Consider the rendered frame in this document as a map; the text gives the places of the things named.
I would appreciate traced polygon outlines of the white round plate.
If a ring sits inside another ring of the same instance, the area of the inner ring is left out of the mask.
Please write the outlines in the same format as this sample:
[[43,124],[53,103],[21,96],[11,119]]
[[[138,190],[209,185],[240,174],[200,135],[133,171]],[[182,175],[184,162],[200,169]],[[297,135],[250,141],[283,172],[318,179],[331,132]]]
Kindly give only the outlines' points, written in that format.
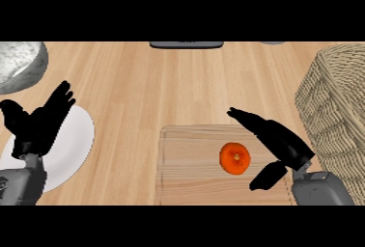
[[95,143],[95,122],[89,112],[73,105],[64,119],[58,138],[43,156],[48,180],[43,192],[58,188],[77,173]]

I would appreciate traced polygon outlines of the grey speckled bowl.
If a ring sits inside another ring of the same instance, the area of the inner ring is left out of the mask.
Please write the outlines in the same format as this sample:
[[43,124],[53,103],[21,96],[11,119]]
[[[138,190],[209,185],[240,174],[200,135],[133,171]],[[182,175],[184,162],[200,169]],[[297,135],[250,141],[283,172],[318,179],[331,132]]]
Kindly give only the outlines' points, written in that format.
[[42,41],[0,41],[0,95],[33,87],[48,65],[49,52]]

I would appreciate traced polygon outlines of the wooden cutting board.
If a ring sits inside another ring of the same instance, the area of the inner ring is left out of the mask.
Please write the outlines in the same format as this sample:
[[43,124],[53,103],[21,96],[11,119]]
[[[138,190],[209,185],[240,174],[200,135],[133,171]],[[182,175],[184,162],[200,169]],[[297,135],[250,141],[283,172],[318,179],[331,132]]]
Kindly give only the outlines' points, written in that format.
[[[252,154],[240,176],[220,165],[225,144],[238,143]],[[275,156],[254,134],[238,124],[167,126],[160,132],[155,203],[172,205],[291,206],[291,178],[268,190],[250,189],[250,182]]]

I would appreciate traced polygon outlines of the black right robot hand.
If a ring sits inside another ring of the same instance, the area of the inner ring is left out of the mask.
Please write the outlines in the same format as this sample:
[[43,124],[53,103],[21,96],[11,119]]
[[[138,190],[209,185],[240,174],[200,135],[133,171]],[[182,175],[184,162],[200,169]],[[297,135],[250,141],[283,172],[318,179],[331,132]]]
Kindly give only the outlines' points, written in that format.
[[250,182],[250,190],[268,190],[283,179],[288,168],[296,171],[308,164],[315,153],[300,136],[275,120],[266,120],[254,113],[234,107],[226,114],[241,123],[257,136],[277,160],[266,164]]

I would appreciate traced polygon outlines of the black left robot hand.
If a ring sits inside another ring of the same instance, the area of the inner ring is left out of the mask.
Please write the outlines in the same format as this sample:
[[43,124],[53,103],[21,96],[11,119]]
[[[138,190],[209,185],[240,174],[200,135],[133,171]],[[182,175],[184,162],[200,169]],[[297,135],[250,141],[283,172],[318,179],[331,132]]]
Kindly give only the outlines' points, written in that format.
[[12,157],[24,159],[33,153],[45,156],[55,144],[61,125],[76,103],[70,83],[62,81],[45,105],[31,113],[11,99],[0,101],[5,126],[17,136]]

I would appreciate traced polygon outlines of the tan wicker basket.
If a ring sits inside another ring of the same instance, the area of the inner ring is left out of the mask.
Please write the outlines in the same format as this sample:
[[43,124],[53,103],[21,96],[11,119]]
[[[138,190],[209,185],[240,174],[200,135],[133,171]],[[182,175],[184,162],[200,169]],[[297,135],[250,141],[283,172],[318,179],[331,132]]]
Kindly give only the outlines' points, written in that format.
[[318,51],[296,105],[321,167],[365,206],[365,43]]

